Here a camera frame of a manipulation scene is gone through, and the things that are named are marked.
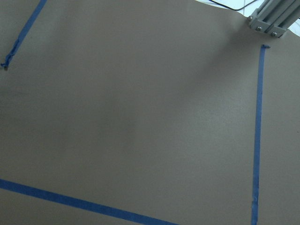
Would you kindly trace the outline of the aluminium frame post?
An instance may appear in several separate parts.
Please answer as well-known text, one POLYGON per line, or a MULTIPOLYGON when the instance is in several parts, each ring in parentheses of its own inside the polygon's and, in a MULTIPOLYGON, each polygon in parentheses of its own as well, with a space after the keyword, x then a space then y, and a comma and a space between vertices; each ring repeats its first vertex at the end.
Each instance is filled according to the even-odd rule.
POLYGON ((251 29, 276 38, 286 33, 299 18, 299 0, 265 0, 248 17, 251 29))

